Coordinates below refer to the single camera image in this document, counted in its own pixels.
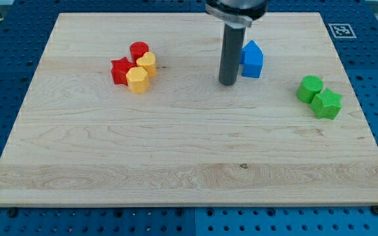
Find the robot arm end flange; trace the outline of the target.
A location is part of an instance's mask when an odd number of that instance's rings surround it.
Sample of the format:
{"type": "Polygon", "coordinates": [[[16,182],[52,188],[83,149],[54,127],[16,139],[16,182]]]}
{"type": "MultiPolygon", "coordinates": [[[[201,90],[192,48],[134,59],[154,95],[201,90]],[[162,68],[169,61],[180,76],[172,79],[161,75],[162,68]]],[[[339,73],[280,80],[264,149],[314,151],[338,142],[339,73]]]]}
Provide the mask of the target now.
{"type": "Polygon", "coordinates": [[[206,0],[205,11],[232,26],[250,28],[268,10],[269,0],[206,0]]]}

